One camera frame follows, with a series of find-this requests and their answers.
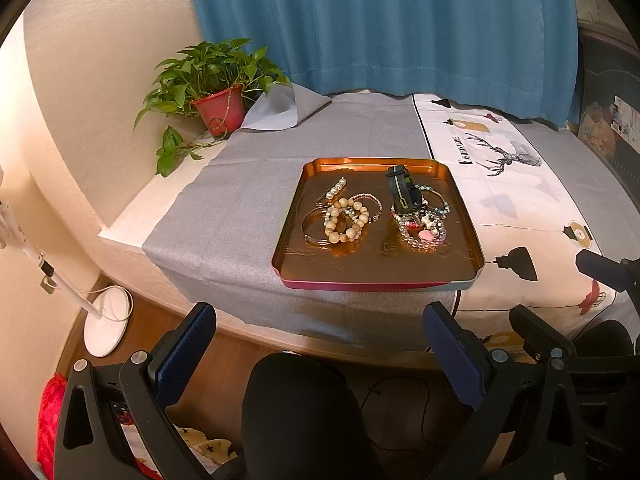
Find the orange metal tray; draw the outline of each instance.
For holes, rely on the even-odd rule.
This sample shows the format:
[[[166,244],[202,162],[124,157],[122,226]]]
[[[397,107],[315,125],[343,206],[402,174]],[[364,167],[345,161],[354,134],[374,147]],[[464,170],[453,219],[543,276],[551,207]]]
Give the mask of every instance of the orange metal tray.
[[[432,186],[449,202],[451,212],[444,222],[447,238],[434,253],[407,245],[391,216],[392,199],[385,173],[397,164],[406,166],[418,186]],[[371,193],[382,202],[382,216],[367,224],[355,242],[311,245],[303,237],[302,221],[316,207],[318,197],[340,177],[347,179],[341,196]],[[434,196],[428,200],[438,202]],[[363,203],[372,214],[377,212],[375,204],[367,200]],[[306,232],[313,238],[324,238],[322,217],[310,222]],[[478,276],[484,256],[460,192],[444,164],[418,158],[317,158],[302,168],[271,264],[289,288],[462,290]]]

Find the beaded bracelet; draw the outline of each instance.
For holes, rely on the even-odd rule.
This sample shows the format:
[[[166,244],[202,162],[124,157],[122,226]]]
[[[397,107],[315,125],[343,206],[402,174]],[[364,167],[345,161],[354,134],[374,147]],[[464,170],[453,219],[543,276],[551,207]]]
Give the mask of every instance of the beaded bracelet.
[[[440,193],[438,193],[435,189],[433,189],[433,187],[431,186],[418,186],[418,189],[420,189],[420,191],[427,191],[429,193],[433,193],[440,200],[442,200],[442,208],[431,207],[431,210],[434,213],[442,216],[443,219],[446,218],[446,216],[451,212],[451,208],[449,207],[449,203],[447,203],[447,201],[444,200],[444,197]]]
[[[414,247],[416,249],[423,249],[425,251],[436,249],[437,247],[439,247],[444,242],[444,239],[447,236],[447,230],[444,227],[442,227],[438,231],[437,236],[433,236],[433,234],[429,230],[423,229],[418,233],[418,237],[420,238],[419,240],[416,240],[413,236],[411,236],[411,233],[402,224],[398,224],[398,230],[400,231],[402,240],[411,245],[411,247]]]
[[[369,218],[369,210],[362,205],[360,200],[368,198],[373,200],[380,208],[375,216]],[[334,232],[335,224],[334,218],[337,218],[338,214],[344,213],[350,216],[353,221],[353,225],[345,232],[338,234]],[[360,193],[352,196],[351,198],[341,198],[330,205],[329,210],[324,214],[324,232],[329,238],[329,242],[337,244],[338,242],[353,242],[360,238],[362,228],[368,222],[375,222],[382,215],[382,202],[377,199],[371,193]]]

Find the white fan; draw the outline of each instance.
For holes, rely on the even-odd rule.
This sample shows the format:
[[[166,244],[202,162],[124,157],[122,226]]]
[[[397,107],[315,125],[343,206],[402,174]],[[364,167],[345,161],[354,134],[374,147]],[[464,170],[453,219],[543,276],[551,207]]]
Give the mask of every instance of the white fan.
[[[0,167],[0,185],[4,172]],[[57,288],[65,291],[76,305],[84,308],[88,315],[84,322],[84,345],[91,355],[104,357],[118,345],[127,328],[133,309],[133,298],[128,290],[119,285],[108,286],[93,303],[87,301],[45,259],[44,253],[28,243],[18,225],[9,204],[0,194],[0,249],[13,239],[20,250],[43,272],[40,286],[49,294]]]

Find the blue curtain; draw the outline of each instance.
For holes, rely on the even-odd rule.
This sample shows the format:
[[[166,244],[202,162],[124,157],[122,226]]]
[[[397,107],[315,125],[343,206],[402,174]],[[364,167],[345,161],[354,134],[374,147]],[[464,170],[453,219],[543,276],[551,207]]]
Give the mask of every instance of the blue curtain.
[[[252,38],[326,94],[436,92],[563,124],[577,70],[574,0],[194,0],[204,37]]]

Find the wall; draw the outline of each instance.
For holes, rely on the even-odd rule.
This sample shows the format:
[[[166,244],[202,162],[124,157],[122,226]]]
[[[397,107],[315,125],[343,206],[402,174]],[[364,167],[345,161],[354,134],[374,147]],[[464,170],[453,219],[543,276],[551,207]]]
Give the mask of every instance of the wall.
[[[638,50],[625,23],[608,0],[575,0],[578,25],[614,38]]]
[[[193,3],[32,0],[24,30],[51,137],[92,209],[109,225],[156,172],[167,119],[148,114],[135,133],[133,121],[154,66],[202,40]]]
[[[22,156],[31,110],[17,106],[15,95],[30,81],[15,59],[22,46],[22,19],[0,47],[0,193],[8,200],[28,239],[81,290],[98,277],[97,266],[72,238],[36,186]],[[39,287],[42,272],[16,247],[0,251],[0,422],[23,458],[35,458],[40,394],[54,374],[78,309],[61,292]]]

